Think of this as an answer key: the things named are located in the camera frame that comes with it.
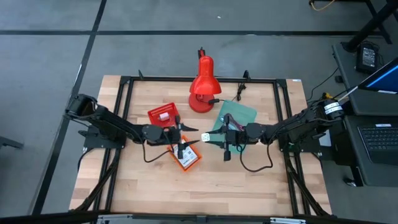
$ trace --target green cloth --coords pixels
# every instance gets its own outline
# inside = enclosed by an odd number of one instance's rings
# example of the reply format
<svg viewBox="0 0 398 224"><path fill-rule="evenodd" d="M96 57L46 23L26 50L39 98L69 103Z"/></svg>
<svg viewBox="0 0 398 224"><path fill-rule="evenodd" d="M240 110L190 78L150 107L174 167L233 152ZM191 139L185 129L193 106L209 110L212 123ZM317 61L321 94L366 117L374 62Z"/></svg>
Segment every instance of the green cloth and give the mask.
<svg viewBox="0 0 398 224"><path fill-rule="evenodd" d="M246 126L248 123L253 123L257 116L257 111L255 109L225 100L220 113L217 116L216 123L213 126L213 131L219 129L223 125L223 122L220 120L220 116L224 116L227 113L231 114L233 119L242 126ZM225 142L225 134L211 134L210 141ZM239 153L236 146L229 145L229 150L232 153Z"/></svg>

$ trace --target black power adapter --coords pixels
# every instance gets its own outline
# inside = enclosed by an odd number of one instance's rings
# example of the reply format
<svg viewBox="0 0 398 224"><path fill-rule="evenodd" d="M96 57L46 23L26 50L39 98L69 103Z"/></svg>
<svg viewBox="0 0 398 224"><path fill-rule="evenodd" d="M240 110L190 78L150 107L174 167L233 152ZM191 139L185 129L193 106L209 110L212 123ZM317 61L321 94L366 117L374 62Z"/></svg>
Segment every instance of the black power adapter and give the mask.
<svg viewBox="0 0 398 224"><path fill-rule="evenodd" d="M373 74L377 70L378 58L378 49L373 44L367 42L360 44L356 54L355 70Z"/></svg>

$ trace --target red desk lamp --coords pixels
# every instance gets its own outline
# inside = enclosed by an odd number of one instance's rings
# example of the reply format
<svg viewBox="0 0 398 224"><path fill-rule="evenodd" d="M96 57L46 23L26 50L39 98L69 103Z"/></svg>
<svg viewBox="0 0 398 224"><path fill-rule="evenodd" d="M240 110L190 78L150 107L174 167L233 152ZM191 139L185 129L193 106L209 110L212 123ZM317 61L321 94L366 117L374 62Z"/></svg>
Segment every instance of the red desk lamp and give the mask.
<svg viewBox="0 0 398 224"><path fill-rule="evenodd" d="M198 76L189 89L189 106L197 113L206 113L214 106L209 100L214 99L213 94L221 93L221 87L213 75L213 59L206 56L203 49L199 50L199 56Z"/></svg>

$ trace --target wooden table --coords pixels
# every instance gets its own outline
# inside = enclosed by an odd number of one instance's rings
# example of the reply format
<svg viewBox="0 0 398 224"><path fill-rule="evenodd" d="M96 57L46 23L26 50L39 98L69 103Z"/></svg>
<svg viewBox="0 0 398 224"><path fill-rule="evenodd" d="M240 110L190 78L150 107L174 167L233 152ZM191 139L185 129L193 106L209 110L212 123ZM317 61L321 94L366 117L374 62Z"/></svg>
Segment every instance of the wooden table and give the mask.
<svg viewBox="0 0 398 224"><path fill-rule="evenodd" d="M120 76L106 75L98 95L98 103L114 108ZM207 113L196 113L188 105L190 82L135 81L129 107L128 121L135 124L150 123L147 112L174 102L182 121L197 132L186 132L189 139L200 139L200 134L213 128L222 103ZM221 99L232 99L237 90L236 83L220 83ZM256 122L275 124L278 121L274 91L271 84L247 83L239 102L257 110ZM306 107L303 86L300 80L287 80L293 114ZM119 115L122 115L125 88ZM282 111L283 94L280 90ZM195 144L203 158L188 172L182 172L170 155L152 163L142 158L142 146L127 140L122 150L112 212L164 213L164 214L208 214L208 215L259 215L292 216L289 188L283 154L278 142L270 146L274 167L258 173L246 171L239 155L232 153L229 162L223 162L223 150L217 146L198 142ZM152 159L166 150L165 146L146 146L146 156ZM70 208L79 206L98 182L104 149L95 149L81 162L73 191ZM306 185L324 210L331 212L328 195L319 161L309 153L301 154ZM249 168L269 164L263 144L248 146L243 160ZM104 208L107 186L103 190L100 209ZM296 186L299 210L302 202Z"/></svg>

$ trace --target orange box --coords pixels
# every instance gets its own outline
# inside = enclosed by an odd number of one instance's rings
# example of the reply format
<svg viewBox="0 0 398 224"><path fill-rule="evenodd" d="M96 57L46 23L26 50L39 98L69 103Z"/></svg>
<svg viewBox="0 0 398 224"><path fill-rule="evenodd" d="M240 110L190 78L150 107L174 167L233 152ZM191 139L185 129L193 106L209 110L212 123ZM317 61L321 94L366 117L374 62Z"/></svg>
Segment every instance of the orange box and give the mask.
<svg viewBox="0 0 398 224"><path fill-rule="evenodd" d="M189 142L190 140L186 137L186 136L181 136L181 139L183 139L185 142ZM176 161L176 163L180 166L180 168L186 172L187 170L189 170L189 168L191 168L194 164L196 164L200 159L201 159L201 154L198 152L198 149L192 144L189 146L190 149L192 149L192 151L195 153L195 155L197 156L197 158L189 163L186 167L184 167L182 165L182 163L180 162L180 160L175 156L175 154L172 151L172 148L170 146L167 146L167 149L169 150L170 155L173 157L173 159Z"/></svg>

